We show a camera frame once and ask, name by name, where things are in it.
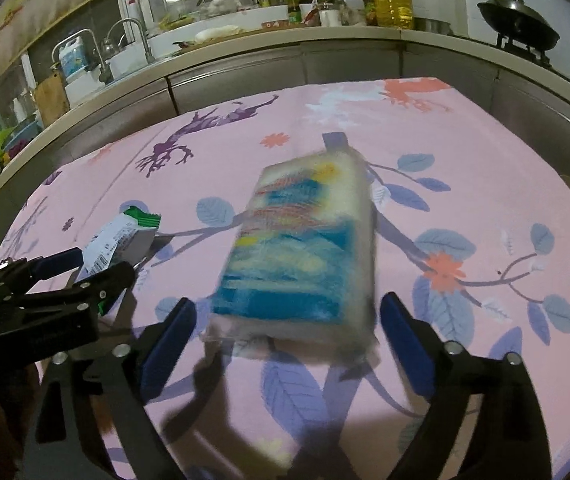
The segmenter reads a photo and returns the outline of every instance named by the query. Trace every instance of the orange flower print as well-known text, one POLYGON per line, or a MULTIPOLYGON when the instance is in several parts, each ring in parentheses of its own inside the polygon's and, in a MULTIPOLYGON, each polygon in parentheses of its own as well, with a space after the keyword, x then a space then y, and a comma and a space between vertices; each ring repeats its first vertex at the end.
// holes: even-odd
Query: orange flower print
POLYGON ((431 267, 423 275, 431 280, 431 288, 438 292, 462 290, 463 286, 458 283, 458 278, 464 278, 466 274, 460 270, 462 262, 456 262, 447 253, 431 253, 425 263, 431 267))
POLYGON ((274 146, 283 146, 289 141, 289 136, 286 134, 271 134, 263 137, 261 144, 265 148, 273 148, 274 146))
POLYGON ((451 88, 447 83, 443 83, 440 79, 434 77, 423 77, 418 79, 387 79, 385 80, 385 91, 382 92, 393 104, 399 104, 408 108, 412 106, 421 112, 430 112, 435 107, 441 107, 445 111, 449 108, 428 101, 427 99, 415 99, 410 97, 408 93, 427 93, 437 92, 438 90, 446 90, 451 88))

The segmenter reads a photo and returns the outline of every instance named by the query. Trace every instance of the cutting board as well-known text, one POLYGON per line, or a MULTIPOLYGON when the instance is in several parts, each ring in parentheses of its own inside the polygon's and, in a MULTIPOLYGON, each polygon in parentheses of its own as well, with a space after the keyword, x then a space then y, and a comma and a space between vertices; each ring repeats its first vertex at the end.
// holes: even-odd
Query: cutting board
POLYGON ((59 73, 52 74, 36 87, 34 99, 45 128, 69 111, 69 101, 59 73))

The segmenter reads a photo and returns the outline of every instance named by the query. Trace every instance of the wok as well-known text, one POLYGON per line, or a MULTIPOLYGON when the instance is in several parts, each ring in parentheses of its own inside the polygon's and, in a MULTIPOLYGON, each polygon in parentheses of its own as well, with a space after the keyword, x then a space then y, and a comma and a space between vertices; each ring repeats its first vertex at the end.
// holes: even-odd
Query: wok
POLYGON ((523 0, 488 0, 478 4, 482 17, 499 34, 540 52, 556 46, 560 36, 523 0))

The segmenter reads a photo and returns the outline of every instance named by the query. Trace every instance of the metal bolt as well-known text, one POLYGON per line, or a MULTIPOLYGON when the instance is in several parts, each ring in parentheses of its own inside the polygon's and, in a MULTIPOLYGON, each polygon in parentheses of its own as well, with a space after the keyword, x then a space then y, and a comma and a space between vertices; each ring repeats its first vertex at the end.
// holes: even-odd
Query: metal bolt
POLYGON ((447 341, 445 343, 445 352, 449 355, 458 355, 465 348, 458 341, 447 341))
POLYGON ((65 352, 56 352, 52 357, 51 361, 55 365, 61 365, 67 361, 67 354, 65 352))
POLYGON ((131 346, 129 346, 126 343, 122 343, 120 345, 115 346, 114 349, 111 351, 114 357, 124 357, 127 354, 129 354, 129 352, 131 352, 131 346))
POLYGON ((523 362, 523 358, 519 356, 516 352, 508 352, 506 357, 507 357, 507 362, 510 365, 519 365, 523 362))

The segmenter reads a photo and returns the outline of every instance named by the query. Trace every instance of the countertop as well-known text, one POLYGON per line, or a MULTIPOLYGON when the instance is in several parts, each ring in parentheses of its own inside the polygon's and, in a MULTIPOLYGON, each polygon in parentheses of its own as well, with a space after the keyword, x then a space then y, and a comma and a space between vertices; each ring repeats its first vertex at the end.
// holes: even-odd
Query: countertop
POLYGON ((144 85, 192 66, 223 57, 234 56, 251 50, 316 40, 400 40, 444 48, 504 67, 528 78, 570 103, 570 83, 567 80, 554 72, 498 50, 488 44, 432 34, 430 32, 384 27, 310 27, 274 30, 264 34, 233 38, 184 53, 178 57, 160 60, 149 67, 126 76, 120 81, 110 84, 104 90, 96 92, 87 101, 73 108, 46 128, 4 168, 0 174, 0 189, 27 161, 69 128, 111 102, 144 85))

